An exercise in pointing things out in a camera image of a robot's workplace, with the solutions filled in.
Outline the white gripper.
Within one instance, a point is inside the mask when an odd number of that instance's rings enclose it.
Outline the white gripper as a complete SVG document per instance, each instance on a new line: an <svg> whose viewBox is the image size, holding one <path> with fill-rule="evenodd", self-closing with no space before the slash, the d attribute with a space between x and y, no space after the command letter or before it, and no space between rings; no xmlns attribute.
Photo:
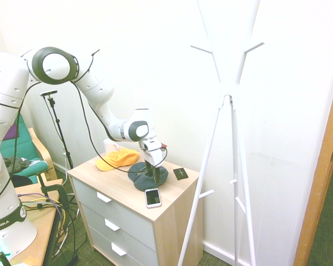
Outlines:
<svg viewBox="0 0 333 266"><path fill-rule="evenodd" d="M155 183L160 182L160 166L163 164L162 143L157 137L140 140L141 156L145 159L147 175L151 174L151 165L155 168Z"/></svg>

